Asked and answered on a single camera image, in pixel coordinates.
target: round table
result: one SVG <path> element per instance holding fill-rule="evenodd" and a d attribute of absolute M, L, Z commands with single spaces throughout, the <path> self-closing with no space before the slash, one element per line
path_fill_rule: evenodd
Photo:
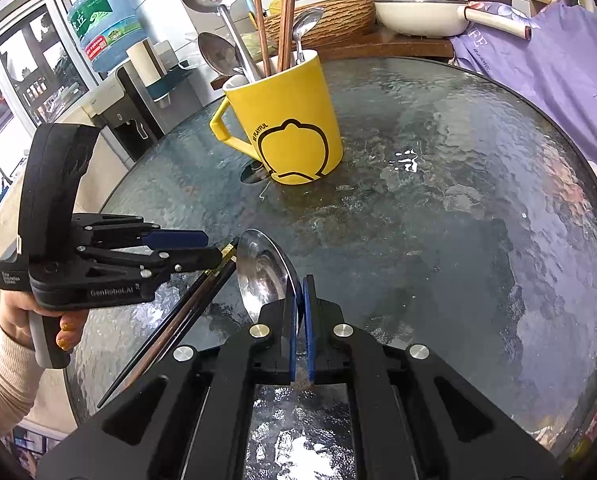
<path fill-rule="evenodd" d="M 217 246 L 262 230 L 346 322 L 383 344 L 430 346 L 561 454 L 597 406 L 589 165 L 536 108 L 472 73 L 389 58 L 324 70 L 345 150 L 327 177 L 242 184 L 248 159 L 211 133 L 214 102 L 147 153 L 103 211 L 203 229 Z M 226 123 L 245 138 L 231 111 Z M 67 370 L 79 420 L 193 278 L 151 304 L 91 313 Z M 233 277 L 186 341 L 216 346 L 248 322 Z M 353 478 L 345 389 L 259 388 L 246 461 L 248 478 Z"/>

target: metal bolt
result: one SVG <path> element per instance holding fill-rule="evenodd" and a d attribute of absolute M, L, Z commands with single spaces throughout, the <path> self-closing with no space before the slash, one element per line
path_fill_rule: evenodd
<path fill-rule="evenodd" d="M 334 327 L 334 333 L 338 337 L 349 337 L 354 333 L 354 327 L 352 327 L 352 325 L 348 325 L 347 323 L 341 323 Z"/>
<path fill-rule="evenodd" d="M 429 348 L 425 345 L 413 345 L 409 349 L 409 355 L 414 359 L 427 359 L 429 357 Z"/>
<path fill-rule="evenodd" d="M 179 346 L 176 350 L 174 350 L 174 359 L 176 361 L 189 361 L 192 357 L 194 357 L 194 348 L 191 346 Z"/>
<path fill-rule="evenodd" d="M 254 325 L 250 329 L 250 335 L 255 338 L 265 337 L 270 334 L 270 327 L 263 324 Z"/>

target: blue gripper pad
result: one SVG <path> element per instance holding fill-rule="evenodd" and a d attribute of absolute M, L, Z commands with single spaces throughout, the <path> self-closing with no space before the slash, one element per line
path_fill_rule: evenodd
<path fill-rule="evenodd" d="M 316 350 L 313 340 L 312 307 L 310 304 L 307 277 L 303 279 L 303 298 L 305 298 L 305 339 L 307 339 L 307 373 L 310 381 L 315 380 Z"/>
<path fill-rule="evenodd" d="M 296 337 L 298 334 L 298 302 L 292 298 L 292 335 L 290 337 L 290 381 L 296 381 Z"/>
<path fill-rule="evenodd" d="M 204 231 L 156 229 L 143 236 L 143 243 L 152 251 L 203 248 L 209 242 Z"/>

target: blue water bottle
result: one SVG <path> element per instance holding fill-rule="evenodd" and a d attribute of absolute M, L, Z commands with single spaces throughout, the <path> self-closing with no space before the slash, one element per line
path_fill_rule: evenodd
<path fill-rule="evenodd" d="M 77 0 L 67 15 L 96 72 L 125 61 L 126 50 L 147 37 L 128 0 Z"/>

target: table hole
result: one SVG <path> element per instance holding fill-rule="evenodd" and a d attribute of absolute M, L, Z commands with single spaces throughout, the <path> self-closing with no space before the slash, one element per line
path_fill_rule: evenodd
<path fill-rule="evenodd" d="M 243 184 L 258 184 L 270 177 L 270 174 L 258 160 L 252 160 L 243 166 L 241 182 Z"/>

